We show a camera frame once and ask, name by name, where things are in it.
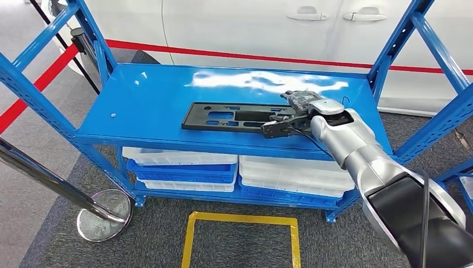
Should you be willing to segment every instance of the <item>white car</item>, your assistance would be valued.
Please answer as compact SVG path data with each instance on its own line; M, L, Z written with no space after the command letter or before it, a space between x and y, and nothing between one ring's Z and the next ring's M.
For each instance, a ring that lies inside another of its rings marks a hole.
M106 39L289 59L373 64L411 0L86 0ZM54 18L64 0L43 1ZM473 1L436 0L427 20L473 74ZM70 42L69 28L60 34ZM161 64L367 73L369 69L147 51ZM393 65L439 68L418 33ZM389 71L379 110L432 116L456 92L443 74Z

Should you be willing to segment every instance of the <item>shelf rack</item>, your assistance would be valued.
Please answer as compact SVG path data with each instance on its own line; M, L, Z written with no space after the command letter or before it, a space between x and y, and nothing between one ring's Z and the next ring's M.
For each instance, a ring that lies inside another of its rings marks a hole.
M307 206L233 193L194 193L146 189L132 185L127 177L122 147L187 150L238 155L329 160L303 137L265 140L256 133L182 130L181 121L192 102L285 104L279 95L287 90L314 90L355 109L375 132L384 151L406 164L461 124L473 112L473 86L449 55L424 15L433 0L413 0L375 64L367 74L267 69L206 68L151 64L117 64L83 0L68 0L69 6L51 22L11 63L0 54L0 80L40 117L66 138L125 193L143 206L145 197L176 197L245 204L282 205L324 209L327 221L358 199L348 191L336 206ZM22 74L25 67L75 16L98 62L103 90L76 129ZM458 95L435 117L393 151L377 111L377 103L391 63L414 29L424 39ZM114 145L119 170L93 144Z
M444 188L446 188L445 185L448 183L456 183L465 198L465 203L468 205L471 214L473 214L473 199L467 194L465 186L460 181L461 177L473 180L473 158L436 177L435 181Z

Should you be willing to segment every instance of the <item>chrome stanchion base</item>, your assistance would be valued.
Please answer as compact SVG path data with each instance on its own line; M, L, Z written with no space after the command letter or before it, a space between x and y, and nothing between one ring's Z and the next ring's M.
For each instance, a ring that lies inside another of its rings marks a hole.
M133 206L130 198L119 190L105 190L92 196L92 199L126 221L124 223L101 219L82 209L77 216L77 230L85 240L102 242L119 235L132 218Z

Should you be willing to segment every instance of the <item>black cable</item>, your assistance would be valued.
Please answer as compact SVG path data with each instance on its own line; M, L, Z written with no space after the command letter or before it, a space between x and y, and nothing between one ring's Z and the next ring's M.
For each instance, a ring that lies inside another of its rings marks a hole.
M319 148L322 152L324 152L326 155L328 155L329 157L331 158L334 158L328 151L324 150L322 147L320 147L319 144L317 144L317 141L314 140L309 134L303 132L302 130L298 130L297 128L293 128L293 127L288 127L287 128L289 131L294 131L296 133L299 133L301 135L304 135L306 136L309 140L312 141L313 144L315 144L315 146L317 146L317 148Z
M427 234L428 234L428 213L429 213L429 200L430 200L430 191L429 191L429 178L425 171L422 172L424 178L424 201L422 208L422 233L421 233L421 268L426 267L426 258L427 258Z
M46 14L44 14L43 10L41 9L40 5L38 3L36 3L36 0L30 0L30 3L35 7L36 11L38 12L38 14L41 16L41 18L47 23L51 23L51 21L47 18ZM56 38L59 40L59 43L61 43L61 45L67 49L67 44L66 42L64 41L64 39L62 39L62 37L59 35L59 33L56 34ZM80 64L79 60L76 59L75 57L73 58L73 61L74 63L77 65L77 67L79 68L80 72L84 75L85 79L87 79L87 82L89 82L90 86L92 86L92 88L94 89L94 91L98 94L100 94L100 91L99 89L97 88L97 86L95 85L94 81L92 81L92 78L90 78L89 74L85 71L84 67L82 67L82 65Z

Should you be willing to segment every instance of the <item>white plastic tray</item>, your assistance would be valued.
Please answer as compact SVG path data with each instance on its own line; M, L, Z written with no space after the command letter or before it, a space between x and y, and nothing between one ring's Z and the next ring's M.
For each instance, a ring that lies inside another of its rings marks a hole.
M277 181L261 180L259 178L243 177L242 184L251 187L260 187L274 190L283 190L287 192L296 192L302 194L316 194L326 197L342 197L345 190L321 188L315 186L300 186L291 183L281 183Z
M246 186L289 192L338 196L355 188L350 174L333 161L240 156L239 172Z
M146 180L136 178L146 185L148 189L183 190L183 191L204 191L204 192L233 192L237 180L237 171L231 183L191 183L188 181L170 180Z
M473 199L473 178L471 177L460 177L460 182L465 187L466 193L470 199Z
M122 155L133 159L139 165L220 165L234 164L238 155L210 154L207 152L187 152L123 147Z

